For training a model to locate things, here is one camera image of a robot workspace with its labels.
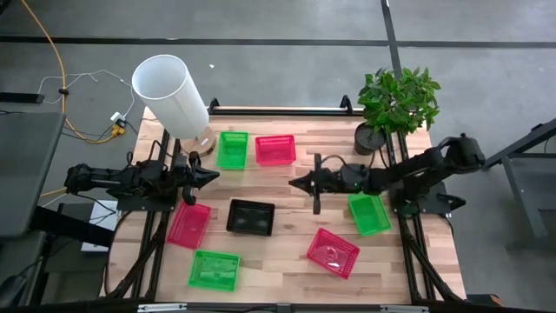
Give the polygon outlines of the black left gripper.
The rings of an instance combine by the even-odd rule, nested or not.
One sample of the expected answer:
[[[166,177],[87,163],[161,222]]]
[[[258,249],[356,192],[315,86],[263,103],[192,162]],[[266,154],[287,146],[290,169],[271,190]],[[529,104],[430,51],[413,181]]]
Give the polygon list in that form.
[[[187,155],[180,152],[174,159],[172,173],[175,175],[176,185],[182,189],[182,199],[187,205],[196,203],[194,189],[201,189],[220,176],[218,171],[204,169],[200,165],[201,158],[197,151]]]

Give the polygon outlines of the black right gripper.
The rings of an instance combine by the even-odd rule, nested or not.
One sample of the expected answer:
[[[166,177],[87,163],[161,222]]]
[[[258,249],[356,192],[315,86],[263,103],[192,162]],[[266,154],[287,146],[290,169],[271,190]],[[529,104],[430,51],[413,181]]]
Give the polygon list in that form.
[[[320,153],[314,154],[314,171],[310,170],[306,175],[290,180],[289,185],[298,190],[302,190],[309,195],[313,195],[313,213],[321,213],[321,193],[338,193],[341,189],[340,171],[332,171],[323,168],[322,165],[330,158],[336,158],[343,165],[347,163],[339,155],[329,155],[322,157]]]

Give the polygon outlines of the red plastic basket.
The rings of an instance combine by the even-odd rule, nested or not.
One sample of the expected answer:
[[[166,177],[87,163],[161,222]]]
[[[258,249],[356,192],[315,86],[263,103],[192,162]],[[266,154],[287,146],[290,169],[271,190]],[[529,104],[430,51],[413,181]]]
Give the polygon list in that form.
[[[348,279],[361,249],[336,234],[319,228],[310,244],[307,258],[323,269]]]
[[[257,137],[255,160],[261,166],[293,163],[296,160],[295,137],[293,135]]]
[[[211,218],[211,208],[202,204],[182,203],[170,227],[167,242],[196,250],[200,247]]]

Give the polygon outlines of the black plastic basket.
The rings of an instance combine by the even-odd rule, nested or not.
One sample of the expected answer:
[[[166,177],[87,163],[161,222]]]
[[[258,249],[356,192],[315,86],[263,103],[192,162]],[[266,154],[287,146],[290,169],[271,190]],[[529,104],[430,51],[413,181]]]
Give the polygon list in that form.
[[[232,199],[226,231],[254,236],[271,236],[275,217],[273,203]]]

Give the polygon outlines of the green plastic basket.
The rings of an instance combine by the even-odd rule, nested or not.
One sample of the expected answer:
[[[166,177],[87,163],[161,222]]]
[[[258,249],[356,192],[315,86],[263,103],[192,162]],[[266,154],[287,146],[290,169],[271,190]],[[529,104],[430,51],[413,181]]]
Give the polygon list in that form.
[[[362,236],[373,236],[391,229],[391,222],[380,196],[348,196],[348,207]]]
[[[248,159],[248,133],[223,131],[219,138],[216,166],[224,170],[244,170]]]
[[[241,257],[212,250],[194,253],[188,286],[205,290],[234,292],[238,282]]]

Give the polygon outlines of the white cylinder shade table lamp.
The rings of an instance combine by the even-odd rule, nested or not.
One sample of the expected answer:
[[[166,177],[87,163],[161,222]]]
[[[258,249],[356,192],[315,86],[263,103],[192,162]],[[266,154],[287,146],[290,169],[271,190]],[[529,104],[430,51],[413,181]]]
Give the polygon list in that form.
[[[149,57],[137,65],[132,89],[164,129],[186,152],[205,157],[214,151],[215,133],[209,112],[187,64],[169,54]]]

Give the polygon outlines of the green potted plant black pot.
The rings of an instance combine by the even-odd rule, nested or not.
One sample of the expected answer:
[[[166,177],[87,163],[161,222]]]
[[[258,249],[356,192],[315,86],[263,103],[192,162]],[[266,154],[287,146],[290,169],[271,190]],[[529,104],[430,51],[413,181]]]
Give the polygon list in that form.
[[[379,69],[364,76],[357,103],[363,107],[364,122],[354,133],[354,149],[363,156],[379,150],[387,135],[407,135],[423,126],[430,127],[440,113],[435,92],[440,84],[428,70],[404,68],[401,77],[393,70]]]

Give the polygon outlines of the grey desk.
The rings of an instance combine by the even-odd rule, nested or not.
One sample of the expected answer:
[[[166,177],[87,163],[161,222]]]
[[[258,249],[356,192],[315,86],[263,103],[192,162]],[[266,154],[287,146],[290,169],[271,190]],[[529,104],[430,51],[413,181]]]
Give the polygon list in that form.
[[[0,116],[0,237],[28,229],[64,119],[59,112]]]
[[[543,220],[556,215],[556,152],[532,152],[531,148],[556,139],[556,118],[534,126],[521,139],[490,156],[483,170],[502,165],[517,206],[525,214],[531,236],[509,246],[517,249],[555,249],[556,233]]]

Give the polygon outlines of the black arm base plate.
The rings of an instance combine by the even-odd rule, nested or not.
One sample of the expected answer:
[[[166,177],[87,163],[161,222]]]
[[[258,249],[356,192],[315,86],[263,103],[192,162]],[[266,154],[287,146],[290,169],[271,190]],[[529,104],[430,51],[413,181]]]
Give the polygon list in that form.
[[[467,203],[459,196],[448,195],[443,182],[435,184],[426,194],[418,196],[415,200],[409,200],[405,196],[402,184],[399,183],[390,190],[390,199],[392,211],[405,217],[419,214],[451,214],[453,210]]]
[[[175,209],[177,193],[167,196],[119,196],[116,209],[120,211],[170,212]]]

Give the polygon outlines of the black table edge rail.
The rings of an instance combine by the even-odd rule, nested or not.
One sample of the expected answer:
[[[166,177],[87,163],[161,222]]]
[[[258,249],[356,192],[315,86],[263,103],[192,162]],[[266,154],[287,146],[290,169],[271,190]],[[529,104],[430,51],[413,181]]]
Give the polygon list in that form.
[[[362,107],[354,107],[344,95],[338,107],[258,107],[221,106],[215,97],[206,107],[210,116],[280,116],[280,117],[361,117]]]

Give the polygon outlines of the black rail with silver brackets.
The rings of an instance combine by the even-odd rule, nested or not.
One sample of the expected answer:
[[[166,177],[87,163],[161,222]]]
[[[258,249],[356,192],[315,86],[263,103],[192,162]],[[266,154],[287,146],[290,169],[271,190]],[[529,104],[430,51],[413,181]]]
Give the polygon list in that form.
[[[473,303],[421,301],[417,304],[309,303],[133,303],[111,304],[100,313],[556,313]]]

